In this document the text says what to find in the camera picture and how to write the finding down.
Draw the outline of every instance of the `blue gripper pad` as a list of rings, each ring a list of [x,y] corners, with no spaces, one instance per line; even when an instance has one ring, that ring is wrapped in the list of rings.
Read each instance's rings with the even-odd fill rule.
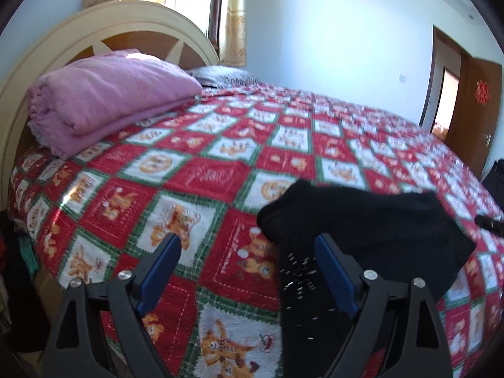
[[[320,235],[315,238],[314,252],[318,267],[326,279],[326,283],[338,309],[346,313],[350,319],[354,319],[360,310],[357,297],[362,293],[362,284],[359,282],[356,272],[353,274],[354,277],[352,278],[354,280],[352,281],[351,276],[338,259],[337,254],[343,260],[351,259],[353,261],[351,263],[352,270],[357,270],[357,272],[360,270],[362,272],[362,269],[360,269],[353,257],[344,255],[338,249],[329,235]]]
[[[151,312],[156,307],[170,276],[175,270],[181,252],[180,237],[172,234],[149,272],[145,275],[142,284],[140,284],[138,294],[140,299],[135,307],[140,317],[145,317],[148,312]]]

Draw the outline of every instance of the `wooden door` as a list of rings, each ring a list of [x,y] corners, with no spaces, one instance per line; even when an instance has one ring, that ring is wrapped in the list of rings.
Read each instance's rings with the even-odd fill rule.
[[[479,177],[485,166],[501,107],[500,64],[465,57],[445,144]]]

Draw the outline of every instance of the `gray pillow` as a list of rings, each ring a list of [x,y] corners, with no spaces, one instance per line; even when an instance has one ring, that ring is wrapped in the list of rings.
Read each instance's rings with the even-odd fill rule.
[[[204,88],[236,88],[261,83],[259,79],[244,69],[223,65],[193,68],[186,72],[196,78]]]

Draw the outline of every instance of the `teal cloth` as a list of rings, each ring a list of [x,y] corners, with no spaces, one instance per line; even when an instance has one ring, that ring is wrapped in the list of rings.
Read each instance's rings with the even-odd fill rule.
[[[33,244],[31,242],[30,236],[28,235],[18,235],[19,250],[21,252],[21,257],[25,262],[25,266],[30,274],[30,279],[33,280],[35,273],[40,269],[40,265],[37,260],[37,256],[33,251]]]

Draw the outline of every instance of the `red and white checkered bedspread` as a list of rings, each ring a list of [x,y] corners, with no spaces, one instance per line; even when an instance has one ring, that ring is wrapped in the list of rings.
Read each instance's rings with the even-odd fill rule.
[[[463,376],[500,322],[504,281],[504,241],[473,218],[502,212],[446,146],[385,111],[270,85],[204,92],[66,162],[32,149],[13,171],[10,213],[63,287],[77,276],[107,280],[178,233],[175,275],[144,319],[168,368],[274,378],[282,375],[277,253],[255,214],[298,177],[438,193],[477,245],[438,304],[454,376]]]

